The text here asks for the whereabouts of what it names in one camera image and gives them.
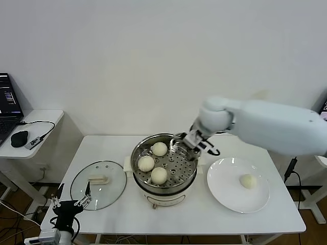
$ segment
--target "white plate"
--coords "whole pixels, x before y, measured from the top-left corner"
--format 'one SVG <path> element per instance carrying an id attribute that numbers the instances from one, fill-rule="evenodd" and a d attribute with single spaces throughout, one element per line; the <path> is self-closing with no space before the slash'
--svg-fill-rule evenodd
<path id="1" fill-rule="evenodd" d="M 240 176 L 254 175 L 258 184 L 247 189 Z M 214 197 L 225 207 L 239 213 L 253 213 L 262 209 L 269 200 L 269 184 L 249 161 L 231 157 L 213 163 L 207 174 L 208 186 Z"/>

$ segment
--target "laptop screen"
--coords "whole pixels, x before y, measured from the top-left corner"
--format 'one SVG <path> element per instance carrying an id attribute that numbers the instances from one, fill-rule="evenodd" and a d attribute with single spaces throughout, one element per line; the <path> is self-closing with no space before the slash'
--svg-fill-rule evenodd
<path id="1" fill-rule="evenodd" d="M 20 115 L 22 111 L 9 77 L 5 73 L 0 73 L 0 116 Z"/>

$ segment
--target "steamed bun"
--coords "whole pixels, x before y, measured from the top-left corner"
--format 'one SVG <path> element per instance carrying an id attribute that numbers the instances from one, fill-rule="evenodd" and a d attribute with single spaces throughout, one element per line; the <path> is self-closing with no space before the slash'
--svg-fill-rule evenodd
<path id="1" fill-rule="evenodd" d="M 139 159 L 138 163 L 138 169 L 142 172 L 148 172 L 154 167 L 154 160 L 150 156 L 143 156 Z"/>
<path id="2" fill-rule="evenodd" d="M 156 167 L 151 173 L 151 182 L 157 185 L 162 185 L 167 178 L 167 171 L 163 167 Z"/>
<path id="3" fill-rule="evenodd" d="M 256 177 L 250 174 L 242 175 L 240 182 L 247 189 L 253 189 L 257 185 Z"/>
<path id="4" fill-rule="evenodd" d="M 168 147 L 165 143 L 157 142 L 152 146 L 152 152 L 154 155 L 162 157 L 164 154 L 167 153 Z"/>

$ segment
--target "pot handle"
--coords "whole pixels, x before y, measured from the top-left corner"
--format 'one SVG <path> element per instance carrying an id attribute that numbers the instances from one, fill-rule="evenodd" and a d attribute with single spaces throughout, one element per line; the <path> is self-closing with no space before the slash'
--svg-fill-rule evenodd
<path id="1" fill-rule="evenodd" d="M 131 157 L 125 157 L 124 159 L 124 172 L 126 173 L 127 177 L 133 177 L 133 170 L 131 167 Z"/>

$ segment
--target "computer mouse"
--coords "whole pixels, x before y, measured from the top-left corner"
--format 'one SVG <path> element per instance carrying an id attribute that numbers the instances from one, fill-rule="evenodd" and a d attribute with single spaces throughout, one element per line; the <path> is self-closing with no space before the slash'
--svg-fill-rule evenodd
<path id="1" fill-rule="evenodd" d="M 13 134 L 10 138 L 12 147 L 21 147 L 27 143 L 28 131 L 19 131 Z"/>

